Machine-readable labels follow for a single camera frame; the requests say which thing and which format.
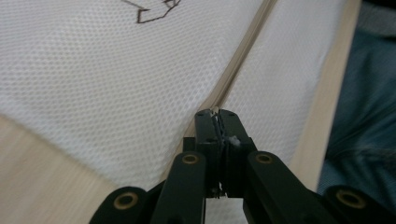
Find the wooden board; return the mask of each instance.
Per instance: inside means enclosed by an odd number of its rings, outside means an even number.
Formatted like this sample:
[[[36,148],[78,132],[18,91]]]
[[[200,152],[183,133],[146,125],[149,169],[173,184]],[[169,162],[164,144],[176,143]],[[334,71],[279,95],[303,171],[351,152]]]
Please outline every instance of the wooden board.
[[[344,6],[341,23],[323,65],[303,134],[290,163],[293,173],[313,191],[318,187],[360,8],[361,0],[348,0]]]
[[[88,223],[115,186],[0,117],[0,223]]]

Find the brass rivet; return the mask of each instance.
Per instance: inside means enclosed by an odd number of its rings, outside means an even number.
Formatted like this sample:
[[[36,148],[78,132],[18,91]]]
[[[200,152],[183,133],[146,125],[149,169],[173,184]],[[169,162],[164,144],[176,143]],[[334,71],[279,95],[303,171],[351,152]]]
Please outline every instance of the brass rivet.
[[[364,201],[361,196],[351,190],[339,189],[335,196],[337,197],[338,201],[349,207],[362,209],[366,206],[366,201]]]
[[[195,164],[198,162],[198,157],[195,155],[186,155],[183,157],[183,159],[181,159],[184,163],[186,164]]]
[[[131,208],[137,204],[138,198],[137,194],[133,192],[122,193],[114,200],[114,207],[119,210]]]
[[[272,157],[265,154],[259,154],[256,156],[256,161],[259,163],[269,164],[272,163]]]

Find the white mesh fabric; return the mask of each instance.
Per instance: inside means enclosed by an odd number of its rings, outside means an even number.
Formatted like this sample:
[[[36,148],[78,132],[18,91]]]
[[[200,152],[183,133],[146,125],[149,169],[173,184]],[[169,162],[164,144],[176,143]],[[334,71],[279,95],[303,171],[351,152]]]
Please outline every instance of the white mesh fabric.
[[[288,164],[308,115],[344,0],[277,1],[223,106],[258,150]],[[210,201],[210,223],[247,223],[241,201]]]
[[[182,0],[137,24],[120,0],[1,1],[0,111],[118,185],[151,188],[261,2]]]
[[[121,186],[152,187],[260,3],[181,0],[136,24],[121,1],[2,1],[0,112]],[[284,162],[343,3],[278,0],[225,103]],[[210,200],[206,223],[246,223],[241,206]]]

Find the perforated fabric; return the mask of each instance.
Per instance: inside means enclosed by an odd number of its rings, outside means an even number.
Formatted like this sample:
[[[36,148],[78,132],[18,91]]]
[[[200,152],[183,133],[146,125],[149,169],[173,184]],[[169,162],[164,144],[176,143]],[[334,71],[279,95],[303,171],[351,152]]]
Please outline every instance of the perforated fabric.
[[[344,4],[278,1],[223,106],[240,117],[258,150],[286,164],[302,134]],[[210,200],[206,210],[221,216],[207,218],[210,223],[247,223],[241,207],[241,200]]]
[[[142,25],[121,1],[3,1],[0,111],[120,186],[150,188],[260,3],[181,0]],[[225,102],[286,163],[343,3],[278,0]],[[246,223],[241,206],[208,200],[206,223]]]
[[[120,0],[2,1],[0,111],[118,185],[149,189],[261,2],[182,0],[138,24]]]

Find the blue jeans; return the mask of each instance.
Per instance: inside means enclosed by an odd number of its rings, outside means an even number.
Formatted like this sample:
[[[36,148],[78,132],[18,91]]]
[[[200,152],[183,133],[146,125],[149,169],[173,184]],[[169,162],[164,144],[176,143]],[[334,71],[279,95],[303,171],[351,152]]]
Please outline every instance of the blue jeans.
[[[396,212],[396,42],[355,34],[318,192],[332,185]]]

